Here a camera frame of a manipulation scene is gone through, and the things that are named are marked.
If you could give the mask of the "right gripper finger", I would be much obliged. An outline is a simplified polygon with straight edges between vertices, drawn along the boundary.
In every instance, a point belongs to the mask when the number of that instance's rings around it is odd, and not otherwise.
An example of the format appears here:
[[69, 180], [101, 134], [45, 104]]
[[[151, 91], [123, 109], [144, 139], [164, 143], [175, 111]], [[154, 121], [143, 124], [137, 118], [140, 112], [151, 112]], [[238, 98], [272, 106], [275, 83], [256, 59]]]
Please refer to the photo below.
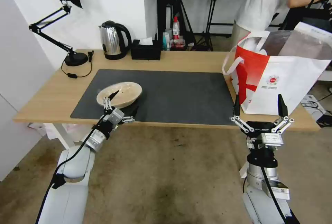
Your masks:
[[244, 133], [251, 132], [251, 127], [240, 118], [240, 100], [239, 95], [236, 95], [233, 105], [233, 116], [230, 120], [237, 125]]
[[274, 127], [271, 129], [272, 133], [282, 134], [294, 122], [293, 118], [288, 116], [288, 108], [284, 103], [281, 94], [278, 94], [278, 114], [279, 118], [273, 122]]

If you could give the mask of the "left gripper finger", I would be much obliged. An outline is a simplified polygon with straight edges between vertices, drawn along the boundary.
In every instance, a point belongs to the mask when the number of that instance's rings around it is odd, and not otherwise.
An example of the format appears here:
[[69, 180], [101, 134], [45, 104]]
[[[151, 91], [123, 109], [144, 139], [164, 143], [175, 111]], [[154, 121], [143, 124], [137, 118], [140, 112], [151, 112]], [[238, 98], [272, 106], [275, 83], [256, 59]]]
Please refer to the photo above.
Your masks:
[[119, 90], [111, 93], [109, 96], [104, 97], [103, 99], [103, 107], [104, 111], [113, 111], [116, 107], [112, 106], [111, 100], [118, 94]]
[[139, 106], [136, 106], [133, 111], [128, 115], [128, 116], [124, 116], [121, 121], [119, 122], [119, 124], [125, 124], [125, 123], [133, 123], [136, 121], [135, 117], [136, 114], [138, 112]]

